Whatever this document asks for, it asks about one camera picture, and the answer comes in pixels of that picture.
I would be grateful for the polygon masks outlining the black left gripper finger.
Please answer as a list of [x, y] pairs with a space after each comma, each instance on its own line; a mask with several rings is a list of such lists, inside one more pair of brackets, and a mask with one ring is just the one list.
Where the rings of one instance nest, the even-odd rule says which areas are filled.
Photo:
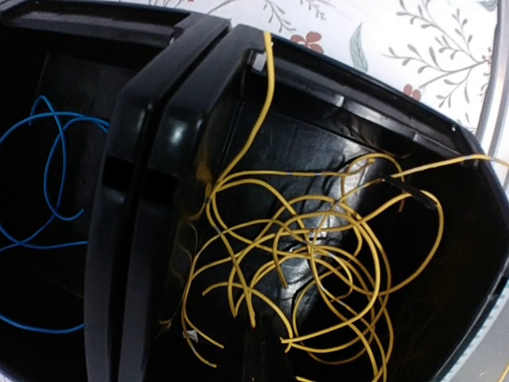
[[268, 314], [255, 316], [255, 327], [243, 336], [242, 381], [297, 381], [288, 356]]

